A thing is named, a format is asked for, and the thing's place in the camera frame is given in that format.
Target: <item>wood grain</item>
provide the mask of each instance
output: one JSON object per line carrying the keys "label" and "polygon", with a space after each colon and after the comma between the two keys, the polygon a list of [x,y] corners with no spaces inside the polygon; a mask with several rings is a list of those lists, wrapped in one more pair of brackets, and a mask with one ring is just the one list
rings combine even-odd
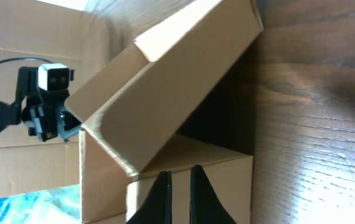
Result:
{"label": "wood grain", "polygon": [[252,223],[355,222],[355,1],[258,5],[265,32],[180,132],[255,155]]}

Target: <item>black cable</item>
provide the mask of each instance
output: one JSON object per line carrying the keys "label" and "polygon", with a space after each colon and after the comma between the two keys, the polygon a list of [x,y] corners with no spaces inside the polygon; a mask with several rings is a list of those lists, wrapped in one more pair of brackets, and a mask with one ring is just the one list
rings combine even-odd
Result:
{"label": "black cable", "polygon": [[0,64],[5,63],[5,62],[11,62],[11,61],[15,61],[15,60],[41,60],[47,63],[53,63],[47,59],[44,58],[35,58],[35,57],[18,57],[18,58],[9,58],[9,59],[5,59],[5,60],[0,60]]}

